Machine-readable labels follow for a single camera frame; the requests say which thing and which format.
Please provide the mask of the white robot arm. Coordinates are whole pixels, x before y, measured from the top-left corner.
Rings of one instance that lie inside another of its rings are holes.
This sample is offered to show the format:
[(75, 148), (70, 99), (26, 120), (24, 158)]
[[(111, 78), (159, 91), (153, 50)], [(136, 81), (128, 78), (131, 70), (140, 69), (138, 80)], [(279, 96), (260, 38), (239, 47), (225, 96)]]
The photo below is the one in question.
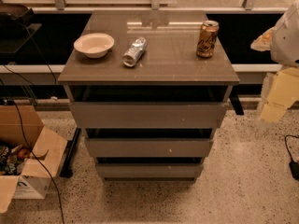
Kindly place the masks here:
[(265, 31), (251, 45), (257, 51), (270, 51), (271, 59), (281, 68), (263, 80), (257, 122), (268, 126), (279, 122), (299, 100), (299, 0), (281, 16), (274, 27)]

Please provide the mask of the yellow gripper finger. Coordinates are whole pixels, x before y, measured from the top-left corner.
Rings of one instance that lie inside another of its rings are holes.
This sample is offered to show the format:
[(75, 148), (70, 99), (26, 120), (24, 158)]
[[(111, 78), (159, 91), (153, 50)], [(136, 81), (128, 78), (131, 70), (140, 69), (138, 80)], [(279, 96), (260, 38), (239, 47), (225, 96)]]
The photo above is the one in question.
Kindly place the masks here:
[(268, 73), (263, 81), (259, 104), (259, 119), (277, 123), (286, 111), (299, 100), (299, 69), (290, 67)]
[(268, 51), (272, 47), (272, 37), (273, 33), (275, 31), (275, 28), (269, 28), (266, 30), (262, 35), (260, 35), (258, 38), (256, 38), (250, 45), (251, 49), (257, 50), (257, 51)]

